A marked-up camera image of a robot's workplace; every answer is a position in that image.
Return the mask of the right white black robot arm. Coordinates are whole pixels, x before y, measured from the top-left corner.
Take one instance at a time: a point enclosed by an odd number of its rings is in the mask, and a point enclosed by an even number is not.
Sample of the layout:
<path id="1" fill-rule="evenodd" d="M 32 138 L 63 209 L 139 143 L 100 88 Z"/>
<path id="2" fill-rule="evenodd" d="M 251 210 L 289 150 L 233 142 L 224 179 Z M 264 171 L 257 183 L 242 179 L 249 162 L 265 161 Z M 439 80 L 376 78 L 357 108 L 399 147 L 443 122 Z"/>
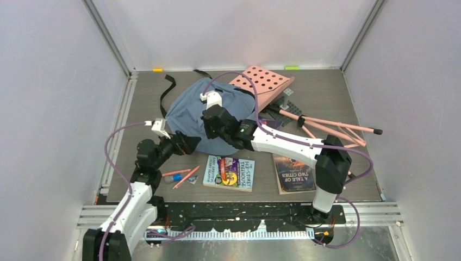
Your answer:
<path id="1" fill-rule="evenodd" d="M 238 150 L 278 154 L 311 167 L 315 171 L 316 192 L 309 208 L 310 217 L 315 223 L 329 220 L 352 163 L 337 137 L 313 139 L 284 133 L 258 120 L 237 120 L 220 105 L 204 110 L 201 119 L 208 139 L 220 138 Z"/>

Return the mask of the blue fabric backpack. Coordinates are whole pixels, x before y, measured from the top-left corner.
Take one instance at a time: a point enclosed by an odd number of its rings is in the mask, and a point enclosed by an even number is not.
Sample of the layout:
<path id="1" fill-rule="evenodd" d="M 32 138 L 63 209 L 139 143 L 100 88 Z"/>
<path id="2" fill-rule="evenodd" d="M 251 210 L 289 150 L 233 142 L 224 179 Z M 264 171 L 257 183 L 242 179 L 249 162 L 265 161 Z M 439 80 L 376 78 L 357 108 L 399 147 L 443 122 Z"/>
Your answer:
<path id="1" fill-rule="evenodd" d="M 170 105 L 168 110 L 160 105 L 160 111 L 171 131 L 181 131 L 187 136 L 201 138 L 196 151 L 216 156 L 229 156 L 237 153 L 238 149 L 227 144 L 220 138 L 208 139 L 205 133 L 204 122 L 201 119 L 206 104 L 200 100 L 200 94 L 211 81 L 211 75 L 195 70 L 203 76 L 183 91 Z M 208 88 L 216 91 L 222 98 L 222 105 L 237 120 L 255 119 L 254 94 L 228 83 L 214 81 Z"/>

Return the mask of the Storey Treehouse colourful book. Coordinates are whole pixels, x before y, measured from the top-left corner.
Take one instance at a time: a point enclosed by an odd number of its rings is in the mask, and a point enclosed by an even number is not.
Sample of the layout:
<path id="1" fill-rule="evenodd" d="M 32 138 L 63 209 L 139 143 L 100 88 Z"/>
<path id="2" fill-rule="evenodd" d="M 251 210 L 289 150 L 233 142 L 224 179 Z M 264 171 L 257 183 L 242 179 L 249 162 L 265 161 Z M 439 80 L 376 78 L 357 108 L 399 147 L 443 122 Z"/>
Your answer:
<path id="1" fill-rule="evenodd" d="M 252 192 L 255 164 L 254 160 L 209 155 L 203 185 Z"/>

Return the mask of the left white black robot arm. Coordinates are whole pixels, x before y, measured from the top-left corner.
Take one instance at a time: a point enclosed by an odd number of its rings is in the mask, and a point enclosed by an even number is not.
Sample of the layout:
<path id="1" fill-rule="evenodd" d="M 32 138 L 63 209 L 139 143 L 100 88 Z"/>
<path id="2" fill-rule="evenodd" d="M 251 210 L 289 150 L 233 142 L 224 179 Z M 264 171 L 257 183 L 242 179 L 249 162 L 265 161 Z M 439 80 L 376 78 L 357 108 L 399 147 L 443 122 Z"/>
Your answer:
<path id="1" fill-rule="evenodd" d="M 138 143 L 128 190 L 111 215 L 84 234 L 83 260 L 131 260 L 148 226 L 161 225 L 167 217 L 164 199 L 154 195 L 162 178 L 160 167 L 174 154 L 191 155 L 200 141 L 176 131 L 158 144 L 151 139 Z"/>

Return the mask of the Tale of Two Cities book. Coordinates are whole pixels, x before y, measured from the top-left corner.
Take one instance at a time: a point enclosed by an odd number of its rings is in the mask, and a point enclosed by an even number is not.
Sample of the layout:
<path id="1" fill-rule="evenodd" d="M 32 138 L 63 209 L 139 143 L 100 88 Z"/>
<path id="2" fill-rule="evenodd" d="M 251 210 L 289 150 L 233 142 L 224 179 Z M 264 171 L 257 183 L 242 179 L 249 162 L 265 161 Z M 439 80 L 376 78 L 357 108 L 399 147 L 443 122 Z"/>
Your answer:
<path id="1" fill-rule="evenodd" d="M 311 167 L 281 155 L 273 154 L 272 156 L 280 195 L 316 190 L 314 171 Z"/>

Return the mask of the dark blue bokeh book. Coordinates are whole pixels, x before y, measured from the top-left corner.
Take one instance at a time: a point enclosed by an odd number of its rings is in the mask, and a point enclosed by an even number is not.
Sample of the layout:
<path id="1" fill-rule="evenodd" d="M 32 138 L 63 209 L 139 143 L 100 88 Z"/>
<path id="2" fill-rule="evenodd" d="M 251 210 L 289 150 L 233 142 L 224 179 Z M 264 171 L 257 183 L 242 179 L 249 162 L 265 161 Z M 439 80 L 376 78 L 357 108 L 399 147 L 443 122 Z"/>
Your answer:
<path id="1" fill-rule="evenodd" d="M 269 128 L 272 128 L 272 129 L 275 129 L 275 130 L 279 130 L 281 128 L 281 126 L 282 126 L 282 121 L 278 121 L 278 120 L 274 120 L 274 119 L 268 119 L 268 118 L 261 117 L 261 116 L 258 117 L 258 120 L 259 120 L 261 125 L 266 125 Z"/>

